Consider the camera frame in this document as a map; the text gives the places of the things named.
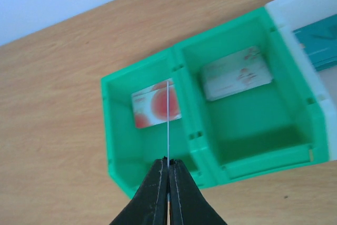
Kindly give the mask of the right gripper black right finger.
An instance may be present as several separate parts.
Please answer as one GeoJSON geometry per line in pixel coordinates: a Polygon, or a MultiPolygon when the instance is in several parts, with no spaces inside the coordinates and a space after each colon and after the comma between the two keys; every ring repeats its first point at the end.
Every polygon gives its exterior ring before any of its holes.
{"type": "Polygon", "coordinates": [[[182,160],[171,160],[168,171],[170,224],[226,224],[203,197],[182,160]]]}

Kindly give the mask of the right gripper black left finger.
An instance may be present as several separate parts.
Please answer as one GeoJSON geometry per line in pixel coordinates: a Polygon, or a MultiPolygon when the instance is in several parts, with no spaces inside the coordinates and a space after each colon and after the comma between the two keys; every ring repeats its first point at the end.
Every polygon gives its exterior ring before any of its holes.
{"type": "Polygon", "coordinates": [[[156,159],[134,197],[111,224],[167,224],[167,158],[156,159]]]}

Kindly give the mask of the thin white card edge-on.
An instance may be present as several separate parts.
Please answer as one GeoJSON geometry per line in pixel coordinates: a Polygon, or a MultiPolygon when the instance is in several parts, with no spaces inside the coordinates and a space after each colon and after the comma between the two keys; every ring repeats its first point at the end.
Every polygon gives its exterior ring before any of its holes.
{"type": "Polygon", "coordinates": [[[170,166],[170,83],[166,81],[167,166],[170,166]]]}

